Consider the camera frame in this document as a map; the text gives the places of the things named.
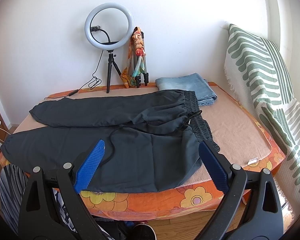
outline striped blanket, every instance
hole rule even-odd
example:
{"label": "striped blanket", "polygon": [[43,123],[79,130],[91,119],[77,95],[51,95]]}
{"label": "striped blanket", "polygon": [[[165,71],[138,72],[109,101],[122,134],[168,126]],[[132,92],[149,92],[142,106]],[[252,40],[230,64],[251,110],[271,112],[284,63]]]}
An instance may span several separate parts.
{"label": "striped blanket", "polygon": [[225,73],[242,105],[287,156],[276,179],[300,211],[300,103],[276,44],[230,24]]}

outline light blue denim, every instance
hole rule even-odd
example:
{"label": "light blue denim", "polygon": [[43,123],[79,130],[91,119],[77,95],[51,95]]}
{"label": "light blue denim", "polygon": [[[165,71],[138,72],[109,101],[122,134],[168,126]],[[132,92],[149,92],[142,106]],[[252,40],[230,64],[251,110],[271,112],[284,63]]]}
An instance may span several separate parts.
{"label": "light blue denim", "polygon": [[215,92],[198,73],[178,78],[158,78],[155,84],[159,90],[181,89],[194,91],[199,106],[209,106],[217,100]]}

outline orange flower pattern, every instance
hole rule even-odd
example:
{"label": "orange flower pattern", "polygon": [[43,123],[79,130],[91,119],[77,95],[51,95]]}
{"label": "orange flower pattern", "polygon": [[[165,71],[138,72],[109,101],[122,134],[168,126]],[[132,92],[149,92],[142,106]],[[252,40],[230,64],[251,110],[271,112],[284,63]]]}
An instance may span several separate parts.
{"label": "orange flower pattern", "polygon": [[268,168],[269,170],[272,170],[272,163],[271,161],[269,161],[268,157],[259,160],[256,163],[252,163],[248,166],[245,166],[243,169],[246,171],[260,172],[263,168]]}
{"label": "orange flower pattern", "polygon": [[80,195],[87,208],[123,212],[128,207],[128,193],[81,191]]}
{"label": "orange flower pattern", "polygon": [[254,121],[256,123],[256,125],[259,127],[259,129],[265,133],[265,129],[263,129],[262,125],[258,122],[258,121]]}
{"label": "orange flower pattern", "polygon": [[274,153],[273,159],[277,164],[279,164],[283,161],[284,157],[282,156],[281,153]]}
{"label": "orange flower pattern", "polygon": [[197,187],[195,190],[189,188],[184,193],[185,199],[181,200],[180,207],[189,208],[203,204],[212,199],[212,195],[206,192],[204,187]]}

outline wooden floor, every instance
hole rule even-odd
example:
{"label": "wooden floor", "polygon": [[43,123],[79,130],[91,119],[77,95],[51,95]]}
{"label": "wooden floor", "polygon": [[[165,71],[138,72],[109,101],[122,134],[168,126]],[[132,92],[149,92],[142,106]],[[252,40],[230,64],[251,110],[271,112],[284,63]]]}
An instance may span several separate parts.
{"label": "wooden floor", "polygon": [[[244,208],[245,205],[241,203],[228,231],[237,228]],[[213,213],[214,211],[195,212],[178,218],[150,220],[148,224],[153,227],[158,240],[192,240],[206,225]]]}

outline clothing label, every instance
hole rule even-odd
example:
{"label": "clothing label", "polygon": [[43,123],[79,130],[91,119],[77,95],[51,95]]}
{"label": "clothing label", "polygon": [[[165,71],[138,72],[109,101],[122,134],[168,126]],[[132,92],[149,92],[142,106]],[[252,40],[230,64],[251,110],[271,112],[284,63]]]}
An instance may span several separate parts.
{"label": "clothing label", "polygon": [[257,157],[257,158],[254,158],[254,159],[251,159],[251,160],[249,160],[247,165],[250,165],[250,164],[256,163],[257,161],[258,161],[258,157]]}

